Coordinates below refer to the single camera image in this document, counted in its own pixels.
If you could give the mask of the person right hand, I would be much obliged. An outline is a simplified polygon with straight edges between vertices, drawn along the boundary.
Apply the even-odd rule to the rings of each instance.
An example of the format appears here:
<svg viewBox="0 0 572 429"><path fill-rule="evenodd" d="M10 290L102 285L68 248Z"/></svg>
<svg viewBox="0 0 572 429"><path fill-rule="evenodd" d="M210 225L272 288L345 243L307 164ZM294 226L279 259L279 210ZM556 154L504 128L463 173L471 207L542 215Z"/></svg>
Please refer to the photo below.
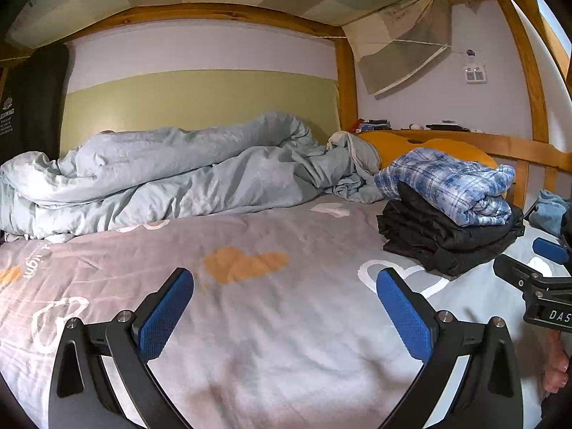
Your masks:
<svg viewBox="0 0 572 429"><path fill-rule="evenodd" d="M559 331L549 329L545 341L545 364L542 384L545 391L556 394L568 383L569 357L564 350Z"/></svg>

